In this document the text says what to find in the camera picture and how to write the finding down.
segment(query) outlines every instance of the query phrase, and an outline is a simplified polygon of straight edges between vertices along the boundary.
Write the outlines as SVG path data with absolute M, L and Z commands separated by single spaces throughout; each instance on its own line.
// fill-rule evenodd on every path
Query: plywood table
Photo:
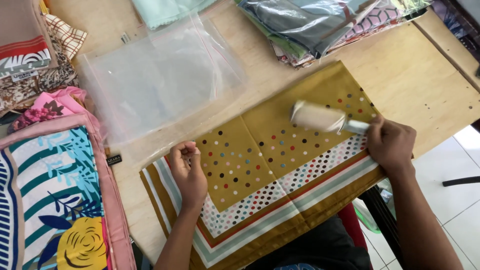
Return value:
M 54 15 L 89 33 L 80 54 L 118 48 L 123 45 L 123 33 L 131 38 L 146 35 L 129 0 L 50 2 Z M 329 63 L 341 60 L 386 118 L 418 131 L 416 157 L 480 117 L 478 81 L 452 59 L 467 59 L 470 66 L 472 61 L 462 46 L 453 42 L 454 37 L 442 22 L 433 17 L 421 18 L 423 27 L 412 23 L 399 26 L 344 47 L 320 64 L 295 71 L 276 60 L 265 37 L 231 2 L 222 3 L 209 16 L 249 78 L 246 93 L 208 121 L 198 123 L 193 117 L 136 142 L 134 149 L 140 158 L 133 159 L 122 149 L 112 150 L 124 154 L 124 162 L 114 165 L 113 171 L 130 233 L 152 261 L 166 238 L 138 171 L 165 154 L 171 145 L 207 132 Z M 443 45 L 435 42 L 439 39 Z M 445 44 L 452 46 L 447 58 L 441 52 Z M 192 124 L 197 127 L 185 133 Z

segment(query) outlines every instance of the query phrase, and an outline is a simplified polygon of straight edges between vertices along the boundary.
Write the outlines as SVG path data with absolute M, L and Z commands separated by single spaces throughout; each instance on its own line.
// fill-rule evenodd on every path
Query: finger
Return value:
M 382 115 L 377 115 L 370 121 L 370 127 L 367 131 L 369 145 L 379 145 L 382 143 L 382 127 L 385 123 L 385 118 Z
M 192 157 L 190 158 L 190 165 L 192 166 L 192 171 L 195 173 L 203 173 L 202 167 L 200 165 L 200 150 L 195 147 Z
M 195 149 L 195 142 L 181 142 L 176 144 L 174 147 L 170 149 L 170 157 L 171 157 L 171 166 L 173 168 L 183 168 L 185 167 L 185 163 L 183 162 L 183 153 L 185 150 L 188 152 L 189 149 Z

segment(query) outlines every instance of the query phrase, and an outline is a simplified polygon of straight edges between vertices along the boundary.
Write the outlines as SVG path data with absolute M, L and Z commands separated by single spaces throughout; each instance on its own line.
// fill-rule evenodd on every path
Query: fabric tag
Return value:
M 27 72 L 20 73 L 20 74 L 14 74 L 14 75 L 12 75 L 12 81 L 13 82 L 18 82 L 18 81 L 21 81 L 23 79 L 30 78 L 30 77 L 33 77 L 33 76 L 38 76 L 38 71 L 34 70 L 34 71 L 27 71 Z
M 107 164 L 109 166 L 112 166 L 112 165 L 120 163 L 120 162 L 121 162 L 121 156 L 120 155 L 116 155 L 114 157 L 111 157 L 111 158 L 107 159 Z

